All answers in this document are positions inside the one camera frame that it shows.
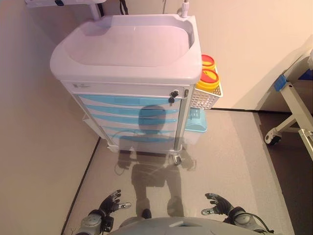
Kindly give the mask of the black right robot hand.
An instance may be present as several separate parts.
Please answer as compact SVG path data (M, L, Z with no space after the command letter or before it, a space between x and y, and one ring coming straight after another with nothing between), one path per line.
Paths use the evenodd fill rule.
M212 204L213 207L203 209L201 211L202 215L223 214L230 217L230 212L234 209L234 207L228 200L215 193L206 193L205 197L210 201L210 204Z

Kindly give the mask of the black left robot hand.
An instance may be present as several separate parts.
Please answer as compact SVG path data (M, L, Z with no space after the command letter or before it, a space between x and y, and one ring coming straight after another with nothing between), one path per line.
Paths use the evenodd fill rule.
M103 202L100 204L99 209L104 212L106 216L109 216L111 213L118 210L129 209L132 204L129 202L121 203L120 202L121 190L118 189L112 192L109 196L107 196Z

